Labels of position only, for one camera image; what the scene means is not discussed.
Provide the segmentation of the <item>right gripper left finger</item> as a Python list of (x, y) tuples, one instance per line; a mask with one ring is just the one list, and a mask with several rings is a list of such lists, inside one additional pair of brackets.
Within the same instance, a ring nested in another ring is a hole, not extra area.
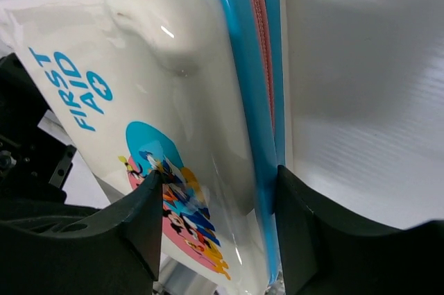
[(162, 179), (101, 210), (1, 201), (2, 294), (150, 294), (159, 276)]

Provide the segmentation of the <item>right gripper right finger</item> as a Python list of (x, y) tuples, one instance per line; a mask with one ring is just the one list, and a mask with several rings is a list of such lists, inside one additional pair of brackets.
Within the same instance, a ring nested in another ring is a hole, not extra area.
[(442, 294), (443, 221), (401, 230), (277, 168), (275, 218), (287, 294)]

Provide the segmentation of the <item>white first aid case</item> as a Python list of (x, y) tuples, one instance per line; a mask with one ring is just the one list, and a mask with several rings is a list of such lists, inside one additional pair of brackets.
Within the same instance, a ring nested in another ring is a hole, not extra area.
[(280, 269), (280, 0), (1, 0), (17, 55), (92, 173), (164, 177), (162, 251), (263, 294)]

